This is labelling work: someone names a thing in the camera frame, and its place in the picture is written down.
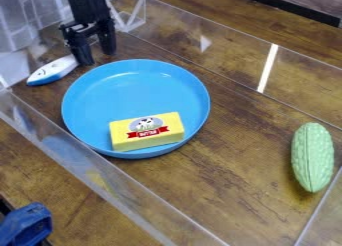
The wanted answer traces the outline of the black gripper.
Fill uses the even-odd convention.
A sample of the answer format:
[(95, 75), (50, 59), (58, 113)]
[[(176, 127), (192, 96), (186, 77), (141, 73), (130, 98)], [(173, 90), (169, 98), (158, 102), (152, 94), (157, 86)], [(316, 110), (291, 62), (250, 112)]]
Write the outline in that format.
[(67, 0), (74, 20), (59, 29), (81, 65), (95, 63), (87, 37), (97, 34), (106, 55), (117, 52), (116, 25), (106, 0)]

